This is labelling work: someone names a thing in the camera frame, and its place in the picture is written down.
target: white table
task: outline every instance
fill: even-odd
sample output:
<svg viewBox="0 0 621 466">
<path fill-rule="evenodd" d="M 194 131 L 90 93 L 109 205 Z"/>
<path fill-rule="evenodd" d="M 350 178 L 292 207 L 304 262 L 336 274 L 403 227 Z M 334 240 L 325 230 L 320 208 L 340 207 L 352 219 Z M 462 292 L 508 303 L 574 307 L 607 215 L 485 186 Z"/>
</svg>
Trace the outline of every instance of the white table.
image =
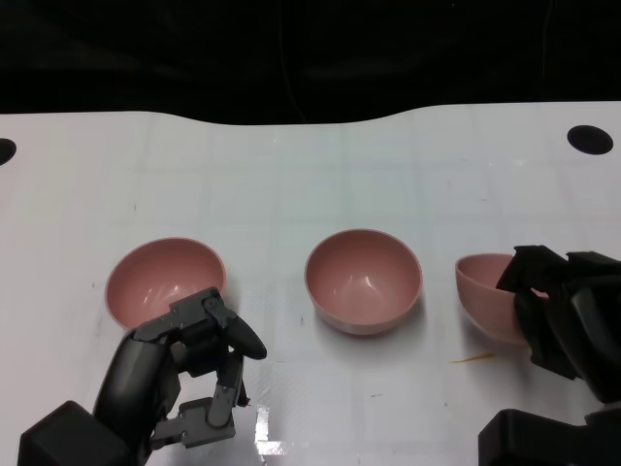
<svg viewBox="0 0 621 466">
<path fill-rule="evenodd" d="M 269 358 L 246 364 L 252 406 L 235 411 L 234 440 L 168 447 L 149 466 L 475 465 L 477 434 L 501 409 L 582 423 L 600 407 L 586 385 L 481 336 L 462 317 L 453 264 L 532 243 L 621 257 L 619 146 L 589 156 L 566 139 L 593 124 L 619 142 L 620 121 L 621 103 L 319 126 L 0 116 L 0 137 L 18 147 L 0 167 L 0 464 L 15 464 L 20 433 L 64 401 L 92 408 L 122 335 L 106 278 L 167 236 L 217 250 L 227 303 Z M 396 235 L 423 267 L 424 311 L 376 340 L 323 325 L 303 283 L 311 248 L 356 226 Z M 183 377 L 180 401 L 212 389 L 213 378 Z"/>
</svg>

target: bowl rim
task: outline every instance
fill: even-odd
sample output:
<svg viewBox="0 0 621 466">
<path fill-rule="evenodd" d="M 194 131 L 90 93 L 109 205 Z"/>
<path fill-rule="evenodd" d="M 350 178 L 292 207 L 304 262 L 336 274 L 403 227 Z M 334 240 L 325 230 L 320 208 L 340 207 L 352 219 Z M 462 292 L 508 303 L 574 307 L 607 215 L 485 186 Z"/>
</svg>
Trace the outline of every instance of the bowl rim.
<svg viewBox="0 0 621 466">
<path fill-rule="evenodd" d="M 131 256 L 135 252 L 138 252 L 139 250 L 142 250 L 142 249 L 144 249 L 146 247 L 149 247 L 149 246 L 151 246 L 151 245 L 153 245 L 155 243 L 164 243 L 164 242 L 168 242 L 168 241 L 172 241 L 172 240 L 182 240 L 182 241 L 186 241 L 188 243 L 195 243 L 198 246 L 203 247 L 204 249 L 208 250 L 209 252 L 211 252 L 213 254 L 213 256 L 217 259 L 217 262 L 220 265 L 220 268 L 222 269 L 222 289 L 220 289 L 219 291 L 220 291 L 220 294 L 224 294 L 224 289 L 226 288 L 226 269 L 224 268 L 224 262 L 222 262 L 222 259 L 217 254 L 217 252 L 215 252 L 215 250 L 213 250 L 212 248 L 207 246 L 205 243 L 202 243 L 202 242 L 200 242 L 198 240 L 195 240 L 193 238 L 184 238 L 182 236 L 169 236 L 169 237 L 166 237 L 166 238 L 159 238 L 157 240 L 147 241 L 146 243 L 143 243 L 143 244 L 133 248 L 132 250 L 127 252 L 125 255 L 123 255 L 118 260 L 116 265 L 113 267 L 112 271 L 108 275 L 108 279 L 106 280 L 106 287 L 104 289 L 104 302 L 106 304 L 106 309 L 108 310 L 108 314 L 110 315 L 110 317 L 112 317 L 114 322 L 116 322 L 121 328 L 129 329 L 129 327 L 126 327 L 124 324 L 119 322 L 118 319 L 114 316 L 114 314 L 113 314 L 113 312 L 112 312 L 112 310 L 110 308 L 110 303 L 109 303 L 109 300 L 108 300 L 108 292 L 110 290 L 110 281 L 111 281 L 112 277 L 114 276 L 114 274 L 116 273 L 116 270 L 118 269 L 120 264 L 125 262 L 129 258 L 129 256 Z"/>
<path fill-rule="evenodd" d="M 380 236 L 385 236 L 390 240 L 393 240 L 395 242 L 397 242 L 400 246 L 402 246 L 411 256 L 411 258 L 414 259 L 414 263 L 416 264 L 416 270 L 418 271 L 418 275 L 420 276 L 420 283 L 418 286 L 418 289 L 416 289 L 416 293 L 414 294 L 413 299 L 411 300 L 411 302 L 406 306 L 406 308 L 404 310 L 401 310 L 396 316 L 393 316 L 389 319 L 385 319 L 385 320 L 379 320 L 377 322 L 373 322 L 373 323 L 353 323 L 351 321 L 348 320 L 344 320 L 338 316 L 335 316 L 334 313 L 332 313 L 331 311 L 329 311 L 327 308 L 325 308 L 324 306 L 320 305 L 319 302 L 314 298 L 314 296 L 311 293 L 311 289 L 309 288 L 309 280 L 308 280 L 308 272 L 309 272 L 309 263 L 311 262 L 311 258 L 314 256 L 314 254 L 317 252 L 317 250 L 323 246 L 325 243 L 327 243 L 328 241 L 332 240 L 333 238 L 337 237 L 337 236 L 341 236 L 341 235 L 345 235 L 345 234 L 350 234 L 350 233 L 356 233 L 356 232 L 367 232 L 367 233 L 375 233 L 378 234 Z M 332 235 L 328 236 L 327 238 L 323 239 L 322 241 L 320 241 L 317 246 L 315 246 L 312 251 L 309 254 L 309 257 L 307 258 L 307 263 L 304 267 L 304 285 L 307 289 L 307 293 L 309 294 L 309 297 L 312 301 L 312 303 L 315 306 L 318 306 L 319 308 L 321 308 L 321 310 L 326 313 L 327 315 L 330 316 L 331 319 L 342 323 L 344 325 L 349 325 L 349 326 L 356 326 L 356 327 L 371 327 L 374 325 L 379 325 L 379 324 L 383 324 L 383 323 L 389 323 L 392 322 L 394 320 L 399 320 L 400 318 L 403 318 L 403 316 L 405 316 L 407 313 L 409 313 L 414 305 L 416 304 L 416 302 L 418 301 L 418 298 L 420 298 L 420 294 L 421 291 L 423 289 L 423 270 L 422 267 L 420 266 L 420 262 L 418 261 L 418 257 L 416 257 L 416 254 L 414 253 L 413 250 L 411 250 L 411 248 L 404 243 L 403 241 L 401 241 L 399 238 L 391 235 L 390 233 L 386 233 L 384 231 L 380 231 L 380 230 L 375 230 L 373 228 L 349 228 L 347 230 L 342 230 L 342 231 L 338 231 L 337 233 L 333 233 Z"/>
<path fill-rule="evenodd" d="M 490 286 L 489 284 L 485 284 L 485 283 L 481 283 L 476 281 L 475 279 L 473 279 L 471 276 L 466 275 L 464 272 L 462 272 L 462 270 L 460 269 L 461 264 L 468 260 L 468 259 L 473 259 L 475 257 L 510 257 L 513 258 L 512 254 L 508 254 L 508 253 L 504 253 L 504 252 L 483 252 L 480 254 L 470 254 L 470 255 L 465 255 L 464 257 L 461 257 L 459 259 L 457 259 L 457 261 L 455 262 L 455 274 L 464 278 L 466 281 L 470 282 L 471 284 L 474 284 L 480 288 L 484 288 L 488 291 L 495 291 L 497 293 L 500 294 L 510 294 L 513 295 L 515 293 L 512 293 L 510 291 L 506 291 L 504 289 L 498 289 L 496 286 Z"/>
</svg>

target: pink bowl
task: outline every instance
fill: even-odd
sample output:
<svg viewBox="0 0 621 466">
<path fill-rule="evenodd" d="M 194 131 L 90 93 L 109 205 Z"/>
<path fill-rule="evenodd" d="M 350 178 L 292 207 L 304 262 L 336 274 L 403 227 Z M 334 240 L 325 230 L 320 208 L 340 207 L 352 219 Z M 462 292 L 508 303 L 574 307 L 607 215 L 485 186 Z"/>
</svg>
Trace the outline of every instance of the pink bowl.
<svg viewBox="0 0 621 466">
<path fill-rule="evenodd" d="M 305 281 L 321 318 L 353 335 L 374 335 L 402 321 L 422 288 L 414 253 L 374 230 L 347 230 L 310 253 Z"/>
<path fill-rule="evenodd" d="M 512 256 L 477 254 L 457 261 L 455 275 L 459 300 L 471 321 L 494 340 L 525 345 L 515 308 L 513 293 L 496 288 Z"/>
<path fill-rule="evenodd" d="M 168 305 L 210 286 L 224 292 L 218 255 L 198 241 L 165 238 L 128 253 L 106 284 L 106 306 L 122 327 L 134 328 L 168 313 Z"/>
</svg>

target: black background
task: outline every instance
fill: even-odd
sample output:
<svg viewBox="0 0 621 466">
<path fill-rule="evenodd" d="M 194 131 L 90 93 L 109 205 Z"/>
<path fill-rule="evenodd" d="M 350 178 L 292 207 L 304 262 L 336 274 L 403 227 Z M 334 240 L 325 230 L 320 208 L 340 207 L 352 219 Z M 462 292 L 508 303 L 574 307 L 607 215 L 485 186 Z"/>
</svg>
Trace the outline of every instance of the black background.
<svg viewBox="0 0 621 466">
<path fill-rule="evenodd" d="M 618 100 L 619 3 L 0 0 L 0 113 L 319 123 Z"/>
</svg>

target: upright bowl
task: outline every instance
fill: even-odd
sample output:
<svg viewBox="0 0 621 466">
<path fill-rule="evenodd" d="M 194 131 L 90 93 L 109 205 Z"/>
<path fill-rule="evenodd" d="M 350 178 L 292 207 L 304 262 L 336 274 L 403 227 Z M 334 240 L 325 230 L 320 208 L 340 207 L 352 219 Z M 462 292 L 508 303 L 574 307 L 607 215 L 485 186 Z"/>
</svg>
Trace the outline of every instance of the upright bowl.
<svg viewBox="0 0 621 466">
<path fill-rule="evenodd" d="M 347 230 L 310 254 L 305 281 L 317 314 L 342 332 L 374 335 L 399 324 L 422 289 L 414 253 L 374 230 Z"/>
</svg>

